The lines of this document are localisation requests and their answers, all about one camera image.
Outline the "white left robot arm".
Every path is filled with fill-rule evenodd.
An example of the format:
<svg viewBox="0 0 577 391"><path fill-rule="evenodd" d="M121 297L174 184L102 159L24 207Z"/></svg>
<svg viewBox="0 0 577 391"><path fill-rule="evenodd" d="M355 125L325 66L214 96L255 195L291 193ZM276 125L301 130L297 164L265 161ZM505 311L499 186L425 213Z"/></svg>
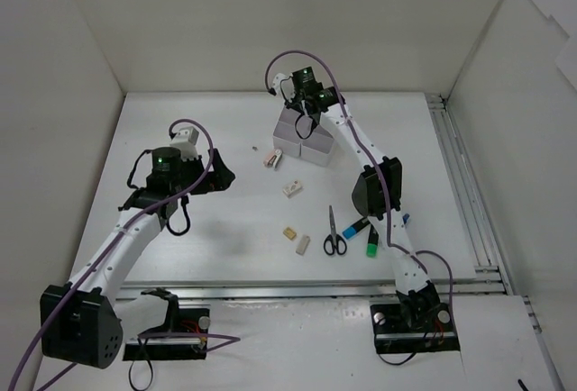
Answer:
<svg viewBox="0 0 577 391"><path fill-rule="evenodd" d="M167 337L180 314L159 296L139 296L124 307L117 294L138 258L165 229L179 200L225 191L234 173L220 153L208 160L186 159L174 147L151 150L151 173L119 209L119 219L97 253L69 282L48 286L41 296L41 351L44 356L107 368L122 344L147 329Z"/></svg>

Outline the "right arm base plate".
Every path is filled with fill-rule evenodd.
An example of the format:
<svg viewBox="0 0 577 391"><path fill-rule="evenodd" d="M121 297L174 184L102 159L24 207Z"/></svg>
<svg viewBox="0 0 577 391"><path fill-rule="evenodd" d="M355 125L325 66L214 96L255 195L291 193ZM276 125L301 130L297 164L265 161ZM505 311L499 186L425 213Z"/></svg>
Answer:
<svg viewBox="0 0 577 391"><path fill-rule="evenodd" d="M378 355L412 355L459 351L461 345L449 305L441 303L425 321L411 327L398 304L370 305L373 344Z"/></svg>

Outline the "green highlighter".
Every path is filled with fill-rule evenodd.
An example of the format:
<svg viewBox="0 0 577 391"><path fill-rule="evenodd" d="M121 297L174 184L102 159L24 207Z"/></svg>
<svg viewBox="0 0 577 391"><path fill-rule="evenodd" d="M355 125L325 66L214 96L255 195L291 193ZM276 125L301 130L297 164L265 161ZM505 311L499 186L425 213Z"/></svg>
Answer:
<svg viewBox="0 0 577 391"><path fill-rule="evenodd" d="M374 259L377 256L379 249L380 236L375 227L371 224L366 245L366 256Z"/></svg>

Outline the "blue highlighter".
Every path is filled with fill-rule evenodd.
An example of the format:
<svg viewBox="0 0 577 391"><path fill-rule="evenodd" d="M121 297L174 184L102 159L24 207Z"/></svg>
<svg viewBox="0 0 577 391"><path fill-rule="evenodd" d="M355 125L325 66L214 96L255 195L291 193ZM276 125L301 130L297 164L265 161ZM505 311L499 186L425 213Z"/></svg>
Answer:
<svg viewBox="0 0 577 391"><path fill-rule="evenodd" d="M356 221L355 223L351 224L349 227L342 231L342 236L346 240L350 240L354 236L356 236L359 232L364 230L370 224L367 218L361 218L360 220Z"/></svg>

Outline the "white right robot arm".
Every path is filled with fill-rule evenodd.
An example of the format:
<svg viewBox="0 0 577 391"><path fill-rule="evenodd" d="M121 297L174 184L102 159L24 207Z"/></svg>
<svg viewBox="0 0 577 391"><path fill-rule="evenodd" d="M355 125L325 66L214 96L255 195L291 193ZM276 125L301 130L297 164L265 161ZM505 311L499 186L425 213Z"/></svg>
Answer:
<svg viewBox="0 0 577 391"><path fill-rule="evenodd" d="M408 238L401 212L400 160L387 157L375 147L340 92L335 86L326 87L317 81L311 67L293 72L290 79L293 95L285 106L310 118L313 128L329 132L358 162L360 175L352 192L353 205L389 250L401 323L410 330L422 328L434 315L440 298Z"/></svg>

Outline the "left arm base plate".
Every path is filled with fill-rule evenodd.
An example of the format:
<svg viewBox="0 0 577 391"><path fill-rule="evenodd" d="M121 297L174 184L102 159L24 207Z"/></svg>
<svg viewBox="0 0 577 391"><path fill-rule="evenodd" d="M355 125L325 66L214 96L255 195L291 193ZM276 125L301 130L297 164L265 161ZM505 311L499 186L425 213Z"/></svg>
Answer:
<svg viewBox="0 0 577 391"><path fill-rule="evenodd" d="M204 360L210 315L206 305L182 307L177 319L145 331L139 340L126 342L122 361Z"/></svg>

